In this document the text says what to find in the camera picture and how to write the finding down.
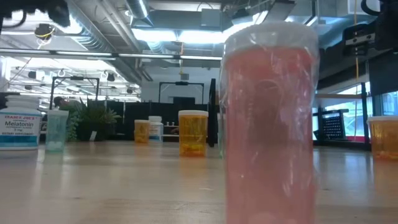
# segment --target pill bottle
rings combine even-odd
[[[42,114],[35,97],[7,96],[7,108],[0,110],[0,150],[36,150]]]
[[[161,116],[149,116],[149,142],[163,142],[163,123]]]

